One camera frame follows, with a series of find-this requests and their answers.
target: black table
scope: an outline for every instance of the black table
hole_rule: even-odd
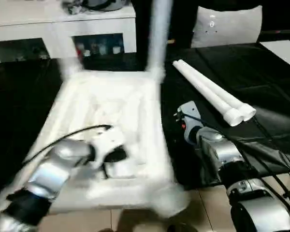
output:
[[[256,117],[230,128],[222,116],[172,66],[184,59],[240,100],[257,109]],[[141,71],[135,54],[84,60],[92,70]],[[259,44],[169,51],[161,85],[161,115],[177,180],[187,189],[216,185],[202,152],[183,140],[173,117],[179,105],[194,100],[202,119],[240,140],[255,168],[268,173],[250,155],[276,173],[290,172],[290,65]],[[0,189],[21,165],[35,141],[61,80],[56,60],[0,64]]]

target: white cabinet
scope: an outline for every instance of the white cabinet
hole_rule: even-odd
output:
[[[97,49],[101,54],[105,49],[107,54],[136,52],[135,37],[135,11],[131,4],[112,12],[68,15],[58,0],[0,0],[0,62],[13,61],[13,52],[15,59],[22,52],[34,57],[30,54],[37,50],[50,58],[96,55]],[[38,47],[44,49],[31,46],[41,40],[43,45]],[[21,52],[22,43],[26,46]],[[6,59],[2,58],[4,47]]]

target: white shelf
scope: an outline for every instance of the white shelf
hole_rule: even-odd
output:
[[[135,18],[131,4],[110,12],[85,12],[68,15],[59,0],[0,0],[0,26],[63,21]]]

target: pipe end cap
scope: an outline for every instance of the pipe end cap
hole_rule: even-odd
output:
[[[244,103],[241,107],[237,108],[239,112],[241,112],[244,116],[244,121],[250,120],[257,112],[255,108],[251,105]]]
[[[224,115],[223,119],[232,127],[237,126],[244,120],[244,116],[237,109],[231,108]]]

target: blurry white object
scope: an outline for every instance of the blurry white object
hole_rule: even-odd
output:
[[[174,61],[173,65],[212,104],[212,106],[223,115],[223,119],[230,126],[237,126],[243,121],[244,118],[241,112],[232,108],[223,99],[217,96],[217,94],[207,87],[199,78],[196,78],[190,70],[183,67],[178,61]]]
[[[118,54],[121,52],[121,48],[119,46],[114,46],[113,47],[113,54]]]
[[[152,7],[152,18],[150,25],[150,40],[148,48],[148,62],[146,70],[156,73],[162,79],[164,77],[164,60],[166,43],[168,41],[169,30],[165,25],[169,25],[171,19],[171,0],[155,0]]]
[[[255,43],[261,24],[261,6],[224,12],[199,6],[191,47]]]
[[[155,0],[154,9],[157,4],[168,9],[164,17],[171,13],[171,1]],[[158,20],[161,15],[152,24],[156,25]],[[167,42],[161,31],[167,31],[168,25],[168,20],[162,20],[158,27],[151,27],[155,42],[162,45],[153,46],[157,49],[155,54],[162,59],[159,70],[164,69]],[[105,179],[93,167],[76,172],[61,190],[51,212],[94,207],[152,208],[162,217],[170,217],[185,209],[188,196],[174,182],[162,130],[161,72],[153,69],[151,72],[85,71],[77,59],[62,59],[60,65],[64,82],[26,159],[69,132],[98,124],[114,125],[122,131],[128,159],[106,167],[112,178]],[[89,141],[96,133],[89,130],[71,138]],[[0,211],[8,204],[5,197],[22,188],[44,155],[24,167],[0,193]]]
[[[178,62],[183,66],[183,68],[189,70],[195,79],[199,79],[200,81],[202,81],[206,85],[206,87],[208,87],[210,90],[216,93],[227,104],[229,104],[231,107],[241,112],[244,117],[244,121],[250,120],[256,114],[256,109],[254,109],[247,103],[243,103],[240,100],[238,100],[232,94],[225,91],[215,82],[208,79],[206,76],[204,76],[202,73],[200,73],[199,71],[188,65],[182,59],[180,59]]]

